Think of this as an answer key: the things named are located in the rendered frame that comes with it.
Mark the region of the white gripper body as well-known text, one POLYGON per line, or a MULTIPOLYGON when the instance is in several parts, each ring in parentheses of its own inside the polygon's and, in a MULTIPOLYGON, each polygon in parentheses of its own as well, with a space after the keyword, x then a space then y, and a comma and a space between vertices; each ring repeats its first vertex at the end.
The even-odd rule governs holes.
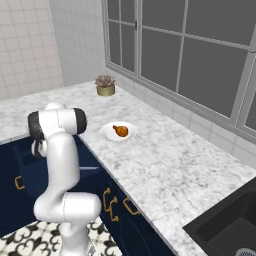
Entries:
POLYGON ((47 156, 47 143, 45 140, 34 140, 31 145, 31 152, 35 157, 47 156))

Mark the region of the open navy drawer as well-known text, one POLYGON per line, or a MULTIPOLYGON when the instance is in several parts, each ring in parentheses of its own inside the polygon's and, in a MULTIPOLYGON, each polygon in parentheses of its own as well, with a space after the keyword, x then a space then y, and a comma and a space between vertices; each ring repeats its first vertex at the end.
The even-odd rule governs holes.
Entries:
MULTIPOLYGON (((79 144, 85 145, 78 136, 75 136, 74 139, 77 150, 79 144)), ((37 198, 47 188, 48 173, 46 159, 32 155, 32 142, 33 140, 30 137, 22 138, 20 140, 14 141, 12 149, 28 195, 37 198)), ((80 171, 81 170, 88 170, 88 167, 81 167, 80 171)), ((70 192, 79 192, 78 184, 70 189, 70 192)))

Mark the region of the white round plate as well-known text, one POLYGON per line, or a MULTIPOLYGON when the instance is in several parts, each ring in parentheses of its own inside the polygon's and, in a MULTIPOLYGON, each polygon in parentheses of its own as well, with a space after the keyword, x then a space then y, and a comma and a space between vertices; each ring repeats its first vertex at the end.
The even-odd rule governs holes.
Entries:
POLYGON ((126 121, 113 121, 103 125, 99 130, 99 134, 103 139, 117 143, 129 141, 133 139, 137 133, 137 127, 126 121), (117 130, 121 126, 125 126, 128 129, 128 134, 126 136, 119 136, 117 134, 117 130))

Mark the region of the navy drawer front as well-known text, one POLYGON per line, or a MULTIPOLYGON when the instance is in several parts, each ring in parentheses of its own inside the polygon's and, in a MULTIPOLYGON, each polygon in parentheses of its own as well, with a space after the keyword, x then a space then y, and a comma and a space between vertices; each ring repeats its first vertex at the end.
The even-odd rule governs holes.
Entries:
POLYGON ((121 200, 121 251, 123 256, 175 256, 158 233, 140 213, 131 215, 123 205, 127 197, 117 194, 121 200))

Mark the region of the navy cupboard door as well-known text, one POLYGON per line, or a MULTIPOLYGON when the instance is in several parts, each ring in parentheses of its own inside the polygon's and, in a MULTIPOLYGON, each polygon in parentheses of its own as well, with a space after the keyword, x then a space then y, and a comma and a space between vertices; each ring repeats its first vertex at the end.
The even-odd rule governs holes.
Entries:
POLYGON ((106 181, 101 185, 101 199, 102 199, 102 206, 103 210, 101 213, 102 220, 104 224, 106 225, 109 233, 112 235, 114 241, 116 244, 121 247, 121 200, 119 199, 116 191, 116 186, 111 181, 106 181), (103 206, 103 192, 105 189, 109 187, 111 190, 111 193, 106 196, 107 199, 107 205, 109 206, 110 201, 113 199, 114 196, 117 197, 118 203, 115 205, 115 214, 118 215, 119 221, 118 222, 112 222, 110 219, 110 213, 104 211, 103 206))
POLYGON ((108 187, 108 173, 88 146, 79 144, 78 152, 80 166, 88 167, 88 170, 80 171, 81 181, 78 184, 78 191, 96 194, 100 200, 103 200, 103 192, 108 187))

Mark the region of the brown chicken drumstick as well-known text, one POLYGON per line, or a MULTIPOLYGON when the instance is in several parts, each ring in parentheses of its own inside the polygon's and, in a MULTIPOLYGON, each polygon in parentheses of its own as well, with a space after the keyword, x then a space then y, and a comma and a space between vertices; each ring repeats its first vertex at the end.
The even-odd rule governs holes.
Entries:
POLYGON ((113 129, 120 137, 126 137, 128 135, 128 128, 126 126, 113 126, 113 129))

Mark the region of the succulent in gold pot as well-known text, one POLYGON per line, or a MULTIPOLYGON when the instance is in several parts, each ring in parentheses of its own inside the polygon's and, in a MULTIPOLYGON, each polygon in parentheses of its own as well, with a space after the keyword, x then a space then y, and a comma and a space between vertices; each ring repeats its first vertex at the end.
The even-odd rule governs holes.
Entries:
POLYGON ((115 79, 107 74, 98 76, 95 80, 97 94, 100 96, 112 96, 115 94, 115 79))

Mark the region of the grey framed window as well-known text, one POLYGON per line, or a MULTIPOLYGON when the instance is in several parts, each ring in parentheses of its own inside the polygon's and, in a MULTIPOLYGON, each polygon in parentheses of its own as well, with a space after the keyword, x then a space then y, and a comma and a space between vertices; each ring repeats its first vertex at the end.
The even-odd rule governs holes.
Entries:
POLYGON ((108 68, 256 144, 256 0, 101 2, 108 68))

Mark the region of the black sink basin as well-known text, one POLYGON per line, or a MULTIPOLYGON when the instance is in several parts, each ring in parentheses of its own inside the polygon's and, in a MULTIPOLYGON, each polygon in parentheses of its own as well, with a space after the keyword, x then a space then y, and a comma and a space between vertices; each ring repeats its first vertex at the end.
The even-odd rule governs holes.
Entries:
POLYGON ((256 177, 183 227, 208 256, 256 252, 256 177))

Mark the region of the grey sink drain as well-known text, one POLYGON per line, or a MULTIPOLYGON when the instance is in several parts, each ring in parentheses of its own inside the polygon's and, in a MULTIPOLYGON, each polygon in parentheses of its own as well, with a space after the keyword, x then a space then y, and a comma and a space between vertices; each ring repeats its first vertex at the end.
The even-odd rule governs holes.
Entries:
POLYGON ((249 248, 240 248, 235 253, 235 256, 256 256, 256 251, 249 248))

